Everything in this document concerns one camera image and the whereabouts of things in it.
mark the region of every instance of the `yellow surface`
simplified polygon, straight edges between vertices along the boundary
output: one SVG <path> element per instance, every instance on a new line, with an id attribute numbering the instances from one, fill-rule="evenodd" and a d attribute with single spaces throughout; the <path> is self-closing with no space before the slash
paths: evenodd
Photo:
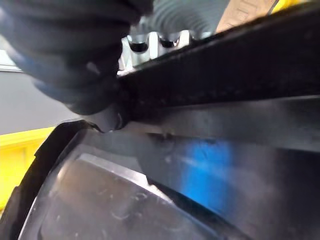
<path id="1" fill-rule="evenodd" d="M 0 135 L 0 211 L 54 127 Z"/>
<path id="2" fill-rule="evenodd" d="M 292 5 L 301 3 L 302 0 L 279 0 L 279 2 L 276 4 L 274 9 L 272 10 L 272 13 L 276 13 L 282 9 L 286 9 Z"/>

